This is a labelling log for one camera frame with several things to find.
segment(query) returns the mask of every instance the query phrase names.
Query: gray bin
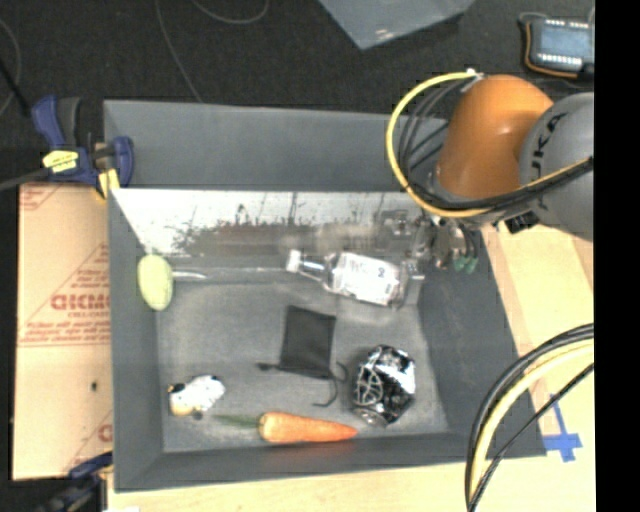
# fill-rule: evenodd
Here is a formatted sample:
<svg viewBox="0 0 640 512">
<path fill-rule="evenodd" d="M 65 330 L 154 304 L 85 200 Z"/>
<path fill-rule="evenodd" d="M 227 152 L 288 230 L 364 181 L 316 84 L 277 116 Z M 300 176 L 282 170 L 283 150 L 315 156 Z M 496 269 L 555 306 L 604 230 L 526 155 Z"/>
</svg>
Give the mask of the gray bin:
<svg viewBox="0 0 640 512">
<path fill-rule="evenodd" d="M 347 204 L 340 202 L 346 195 L 358 204 L 381 200 L 411 210 L 385 159 L 386 121 L 371 114 L 106 102 L 106 137 L 130 136 L 136 156 L 134 182 L 109 205 L 117 490 L 464 460 L 484 394 L 517 357 L 486 252 L 472 275 L 430 269 L 418 303 L 391 311 L 336 297 L 280 271 L 282 240 L 306 236 L 295 222 L 249 222 L 243 228 L 240 219 L 235 231 L 202 243 L 211 240 L 216 219 L 234 226 L 238 200 L 258 195 L 273 205 L 284 201 L 283 208 L 291 197 L 315 198 L 307 204 L 316 203 L 317 215 L 303 226 L 315 234 L 326 224 L 331 198 L 336 205 Z M 427 129 L 441 123 L 432 120 Z M 212 206 L 204 214 L 206 204 L 229 208 Z M 255 210 L 249 210 L 251 220 Z M 205 228 L 194 229 L 196 215 L 209 215 Z M 334 224 L 370 220 L 363 215 L 351 222 L 347 212 L 336 214 Z M 136 283 L 137 262 L 150 250 L 212 278 L 176 283 L 170 307 L 153 312 Z M 414 407 L 396 424 L 375 429 L 351 414 L 348 384 L 322 409 L 311 404 L 329 393 L 326 382 L 259 374 L 254 362 L 277 360 L 290 304 L 336 316 L 334 358 L 350 367 L 378 343 L 407 348 L 422 391 Z M 257 415 L 291 404 L 295 410 L 288 412 L 348 422 L 361 427 L 361 435 L 339 443 L 273 446 L 255 432 L 217 426 L 209 413 L 199 421 L 171 417 L 166 386 L 207 369 L 228 384 L 214 406 L 220 412 Z M 525 395 L 499 429 L 498 442 L 532 413 Z M 543 453 L 535 430 L 512 451 Z"/>
</svg>

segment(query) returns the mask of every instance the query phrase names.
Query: clamp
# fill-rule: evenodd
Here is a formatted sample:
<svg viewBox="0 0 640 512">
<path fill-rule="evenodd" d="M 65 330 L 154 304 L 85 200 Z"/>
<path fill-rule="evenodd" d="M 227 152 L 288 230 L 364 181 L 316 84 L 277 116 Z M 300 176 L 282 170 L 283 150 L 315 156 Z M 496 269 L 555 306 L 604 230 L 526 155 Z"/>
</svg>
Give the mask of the clamp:
<svg viewBox="0 0 640 512">
<path fill-rule="evenodd" d="M 54 182 L 81 182 L 95 187 L 104 197 L 109 189 L 126 186 L 133 175 L 133 143 L 129 137 L 115 137 L 105 148 L 89 153 L 78 146 L 75 121 L 80 98 L 45 96 L 31 108 L 36 130 L 49 145 L 42 163 L 47 178 Z M 97 160 L 107 159 L 106 168 Z"/>
</svg>

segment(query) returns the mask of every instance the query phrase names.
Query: blue clamp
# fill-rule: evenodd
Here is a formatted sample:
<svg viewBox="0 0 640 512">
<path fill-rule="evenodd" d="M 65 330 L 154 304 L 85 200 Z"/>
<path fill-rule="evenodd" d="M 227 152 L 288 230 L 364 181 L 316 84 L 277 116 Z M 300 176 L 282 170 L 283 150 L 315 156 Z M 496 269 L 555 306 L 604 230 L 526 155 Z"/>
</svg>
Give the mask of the blue clamp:
<svg viewBox="0 0 640 512">
<path fill-rule="evenodd" d="M 75 120 L 80 98 L 58 98 L 45 96 L 31 109 L 31 117 L 36 130 L 47 141 L 50 153 L 43 162 L 48 170 L 50 181 L 82 182 L 95 187 L 103 194 L 100 175 L 94 160 L 113 157 L 112 167 L 118 176 L 119 184 L 126 186 L 133 175 L 133 143 L 129 137 L 115 137 L 106 150 L 89 153 L 78 146 L 75 139 Z"/>
</svg>

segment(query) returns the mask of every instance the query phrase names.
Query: electronic device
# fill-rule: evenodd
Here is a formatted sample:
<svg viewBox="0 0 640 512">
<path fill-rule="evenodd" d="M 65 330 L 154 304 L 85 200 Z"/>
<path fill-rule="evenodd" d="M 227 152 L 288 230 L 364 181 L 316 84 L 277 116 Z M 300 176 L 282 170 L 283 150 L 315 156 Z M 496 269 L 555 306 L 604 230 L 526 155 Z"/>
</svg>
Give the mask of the electronic device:
<svg viewBox="0 0 640 512">
<path fill-rule="evenodd" d="M 527 67 L 564 78 L 593 79 L 595 24 L 536 17 L 524 23 Z"/>
</svg>

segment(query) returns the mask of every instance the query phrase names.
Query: bag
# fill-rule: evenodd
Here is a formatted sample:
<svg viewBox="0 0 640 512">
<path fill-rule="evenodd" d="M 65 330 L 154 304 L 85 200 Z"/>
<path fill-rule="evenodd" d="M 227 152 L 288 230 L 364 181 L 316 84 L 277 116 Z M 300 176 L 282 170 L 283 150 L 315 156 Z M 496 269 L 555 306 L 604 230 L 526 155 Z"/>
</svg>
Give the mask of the bag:
<svg viewBox="0 0 640 512">
<path fill-rule="evenodd" d="M 316 311 L 289 306 L 280 362 L 278 364 L 258 363 L 261 370 L 277 369 L 315 379 L 331 380 L 334 387 L 327 403 L 314 404 L 328 407 L 338 397 L 337 379 L 331 371 L 331 348 L 336 317 Z M 346 373 L 346 368 L 338 363 Z"/>
</svg>

